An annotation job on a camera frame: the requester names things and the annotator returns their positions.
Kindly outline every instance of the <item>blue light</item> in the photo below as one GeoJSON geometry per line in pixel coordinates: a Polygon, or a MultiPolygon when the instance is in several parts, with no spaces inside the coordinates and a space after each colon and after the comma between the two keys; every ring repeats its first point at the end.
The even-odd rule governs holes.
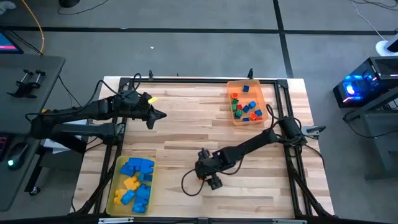
{"type": "Polygon", "coordinates": [[[346,86],[346,90],[347,90],[347,93],[349,93],[349,94],[355,94],[355,91],[354,91],[354,88],[353,88],[353,86],[352,85],[347,85],[346,86]]]}

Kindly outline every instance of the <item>wooden table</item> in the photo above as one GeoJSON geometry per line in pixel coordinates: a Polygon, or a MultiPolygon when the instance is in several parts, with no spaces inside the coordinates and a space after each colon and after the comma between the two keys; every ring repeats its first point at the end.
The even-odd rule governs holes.
{"type": "MultiPolygon", "coordinates": [[[[120,77],[105,77],[104,81],[118,89],[120,77]]],[[[294,115],[305,126],[313,124],[304,80],[288,79],[294,115]]],[[[123,156],[153,157],[157,161],[152,217],[224,217],[224,218],[293,218],[292,199],[287,178],[286,161],[281,144],[271,144],[248,154],[241,170],[232,176],[219,174],[223,187],[211,190],[205,184],[200,195],[186,196],[180,187],[184,173],[194,167],[201,148],[210,152],[225,146],[235,146],[259,134],[271,121],[251,126],[233,126],[225,84],[209,83],[141,83],[139,92],[146,91],[158,100],[156,109],[167,117],[156,121],[148,130],[142,121],[127,122],[123,156]]],[[[272,85],[262,85],[266,103],[275,114],[277,107],[272,85]]],[[[113,95],[102,86],[99,98],[113,95]]],[[[99,143],[97,140],[88,147],[99,143]]],[[[319,150],[318,143],[308,145],[319,150]]],[[[88,151],[78,179],[73,200],[79,209],[98,185],[105,145],[88,151]]],[[[303,147],[302,153],[308,188],[326,211],[333,213],[322,160],[315,152],[303,147]]],[[[194,173],[185,179],[190,193],[201,184],[194,173]]],[[[297,186],[300,208],[304,212],[302,192],[297,186]]],[[[109,185],[104,191],[101,211],[108,200],[109,185]]]]}

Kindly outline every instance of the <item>white object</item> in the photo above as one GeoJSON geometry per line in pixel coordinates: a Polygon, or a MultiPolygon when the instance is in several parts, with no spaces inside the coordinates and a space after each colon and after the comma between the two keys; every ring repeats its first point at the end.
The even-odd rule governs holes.
{"type": "Polygon", "coordinates": [[[380,56],[382,56],[382,57],[385,57],[385,56],[398,56],[398,52],[394,53],[394,52],[391,52],[391,51],[387,50],[387,48],[386,48],[386,44],[387,43],[388,43],[387,40],[382,40],[382,41],[379,41],[376,44],[376,51],[378,52],[378,54],[380,56]]]}
{"type": "MultiPolygon", "coordinates": [[[[80,124],[80,125],[87,125],[88,121],[85,120],[79,120],[79,121],[71,121],[71,122],[67,122],[66,124],[80,124]]],[[[65,151],[69,151],[70,149],[51,140],[51,139],[46,139],[44,142],[44,147],[49,147],[52,148],[52,153],[56,154],[56,153],[60,153],[60,152],[65,152],[65,151]]]]}
{"type": "Polygon", "coordinates": [[[3,15],[7,10],[15,9],[17,6],[10,1],[0,2],[0,15],[3,15]]]}

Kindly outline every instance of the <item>green block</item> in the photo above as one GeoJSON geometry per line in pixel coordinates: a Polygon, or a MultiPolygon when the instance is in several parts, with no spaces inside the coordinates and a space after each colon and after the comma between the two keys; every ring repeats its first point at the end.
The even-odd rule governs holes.
{"type": "Polygon", "coordinates": [[[243,114],[243,110],[237,110],[235,112],[235,115],[238,116],[238,117],[242,117],[242,114],[243,114]]]}

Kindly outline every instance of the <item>blue block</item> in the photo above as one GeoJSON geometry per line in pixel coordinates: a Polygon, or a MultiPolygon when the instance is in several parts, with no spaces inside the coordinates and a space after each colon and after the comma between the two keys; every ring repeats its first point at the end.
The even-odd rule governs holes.
{"type": "Polygon", "coordinates": [[[146,206],[146,205],[148,205],[148,200],[146,200],[146,199],[144,199],[144,198],[141,198],[141,197],[136,197],[136,200],[134,201],[134,204],[135,205],[143,205],[143,206],[146,206]]]}
{"type": "Polygon", "coordinates": [[[138,177],[139,182],[151,182],[152,181],[152,175],[150,174],[140,174],[138,177]]]}
{"type": "Polygon", "coordinates": [[[141,158],[129,158],[129,166],[133,167],[135,171],[139,171],[142,164],[141,158]]]}
{"type": "Polygon", "coordinates": [[[134,176],[134,174],[136,173],[136,171],[135,171],[131,166],[129,166],[129,165],[126,163],[126,164],[124,164],[124,165],[122,166],[122,168],[120,169],[120,173],[132,177],[132,176],[134,176]]]}
{"type": "Polygon", "coordinates": [[[146,210],[147,209],[141,204],[134,204],[131,211],[136,213],[145,213],[146,210]]]}
{"type": "Polygon", "coordinates": [[[261,115],[262,115],[261,110],[256,110],[254,113],[255,113],[257,116],[261,116],[261,115]]]}
{"type": "Polygon", "coordinates": [[[250,107],[249,107],[248,105],[246,105],[246,106],[243,107],[243,111],[244,111],[245,113],[247,113],[249,110],[250,110],[250,107]]]}
{"type": "Polygon", "coordinates": [[[252,101],[249,103],[250,108],[254,108],[256,106],[256,102],[252,101]]]}
{"type": "Polygon", "coordinates": [[[146,186],[145,184],[141,184],[141,186],[136,191],[137,197],[144,198],[149,200],[150,196],[150,186],[146,186]]]}
{"type": "Polygon", "coordinates": [[[139,169],[139,172],[143,174],[151,174],[154,172],[153,168],[154,165],[155,165],[154,161],[150,159],[142,159],[141,168],[139,169]]]}
{"type": "Polygon", "coordinates": [[[244,92],[248,92],[248,91],[249,91],[249,86],[244,85],[244,86],[243,86],[243,91],[244,91],[244,92]]]}
{"type": "Polygon", "coordinates": [[[128,205],[131,202],[132,198],[135,196],[135,194],[136,193],[134,193],[132,190],[128,190],[127,193],[123,195],[120,201],[123,205],[128,205]]]}

